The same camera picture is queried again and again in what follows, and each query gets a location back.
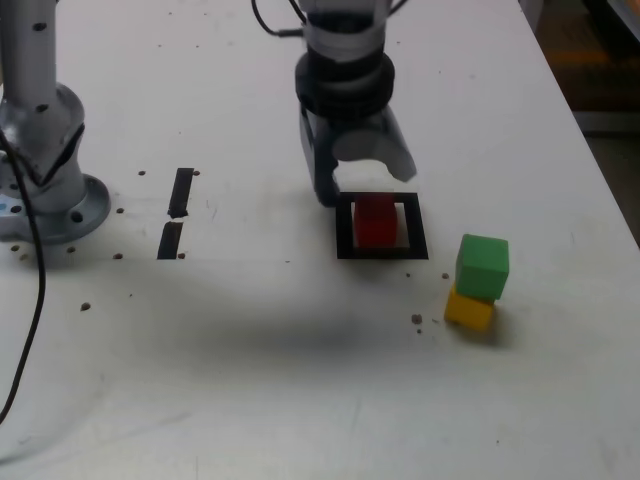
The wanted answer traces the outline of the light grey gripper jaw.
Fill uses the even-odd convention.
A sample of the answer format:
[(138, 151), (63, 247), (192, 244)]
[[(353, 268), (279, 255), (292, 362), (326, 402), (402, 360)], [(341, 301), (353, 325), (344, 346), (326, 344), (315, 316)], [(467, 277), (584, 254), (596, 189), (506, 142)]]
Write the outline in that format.
[(409, 182), (417, 173), (414, 159), (391, 110), (383, 110), (346, 126), (334, 141), (339, 161), (374, 160), (398, 181)]

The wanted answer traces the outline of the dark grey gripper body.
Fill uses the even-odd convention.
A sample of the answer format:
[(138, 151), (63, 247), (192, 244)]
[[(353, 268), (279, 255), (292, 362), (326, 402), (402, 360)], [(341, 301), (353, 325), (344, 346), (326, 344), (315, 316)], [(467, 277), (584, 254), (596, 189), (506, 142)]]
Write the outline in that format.
[(374, 115), (371, 118), (356, 121), (343, 121), (313, 115), (314, 135), (333, 142), (375, 142), (388, 133), (388, 122)]

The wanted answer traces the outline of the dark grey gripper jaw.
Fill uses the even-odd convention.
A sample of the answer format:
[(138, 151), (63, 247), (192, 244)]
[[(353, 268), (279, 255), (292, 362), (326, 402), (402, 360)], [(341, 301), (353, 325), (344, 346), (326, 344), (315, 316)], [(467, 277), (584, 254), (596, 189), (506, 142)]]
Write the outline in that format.
[(338, 167), (338, 160), (333, 153), (336, 133), (327, 119), (316, 116), (304, 106), (300, 106), (299, 130), (317, 200), (324, 207), (335, 207), (340, 195), (334, 176)]

